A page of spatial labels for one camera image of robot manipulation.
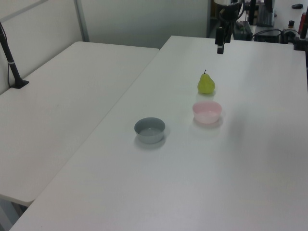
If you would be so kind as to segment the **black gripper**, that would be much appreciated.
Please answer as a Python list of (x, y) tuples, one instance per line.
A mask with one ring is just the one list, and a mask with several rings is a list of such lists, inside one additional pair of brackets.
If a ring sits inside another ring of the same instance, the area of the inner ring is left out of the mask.
[(216, 29), (215, 44), (217, 45), (217, 54), (223, 54), (224, 43), (231, 41), (232, 23), (239, 18), (241, 5), (219, 5), (219, 7), (219, 21), (226, 23), (226, 25), (225, 28), (220, 26)]

